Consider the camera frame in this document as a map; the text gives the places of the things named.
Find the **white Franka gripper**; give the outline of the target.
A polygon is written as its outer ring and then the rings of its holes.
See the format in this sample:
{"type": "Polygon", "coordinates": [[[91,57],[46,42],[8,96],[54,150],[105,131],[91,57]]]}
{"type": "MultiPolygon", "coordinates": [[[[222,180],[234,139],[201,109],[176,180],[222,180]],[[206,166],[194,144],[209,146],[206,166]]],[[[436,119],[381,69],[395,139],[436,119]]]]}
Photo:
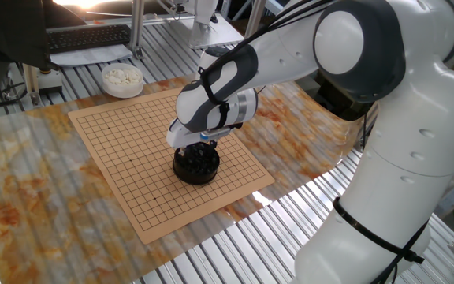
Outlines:
{"type": "Polygon", "coordinates": [[[211,149],[217,147],[217,142],[224,136],[228,136],[234,129],[242,127],[245,121],[235,121],[230,125],[223,125],[220,129],[207,128],[206,118],[192,119],[189,123],[183,123],[175,118],[169,124],[166,141],[171,148],[177,149],[176,154],[181,157],[189,156],[189,146],[199,142],[209,143],[211,149]]]}

